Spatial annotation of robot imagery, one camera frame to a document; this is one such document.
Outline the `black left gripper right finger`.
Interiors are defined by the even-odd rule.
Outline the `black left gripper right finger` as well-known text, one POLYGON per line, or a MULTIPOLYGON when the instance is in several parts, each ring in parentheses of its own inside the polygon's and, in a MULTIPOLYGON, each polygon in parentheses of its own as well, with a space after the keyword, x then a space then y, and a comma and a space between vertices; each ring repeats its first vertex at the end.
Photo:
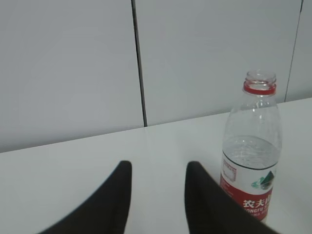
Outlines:
POLYGON ((198 161, 186 168, 186 219, 191 234, 275 234, 231 199, 198 161))

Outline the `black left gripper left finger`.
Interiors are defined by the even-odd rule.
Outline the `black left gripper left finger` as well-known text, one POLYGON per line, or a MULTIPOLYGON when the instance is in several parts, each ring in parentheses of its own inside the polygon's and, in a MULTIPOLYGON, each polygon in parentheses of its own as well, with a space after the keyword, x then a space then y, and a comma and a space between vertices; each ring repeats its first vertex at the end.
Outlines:
POLYGON ((100 187, 42 234, 123 234, 132 192, 132 164, 121 161, 100 187))

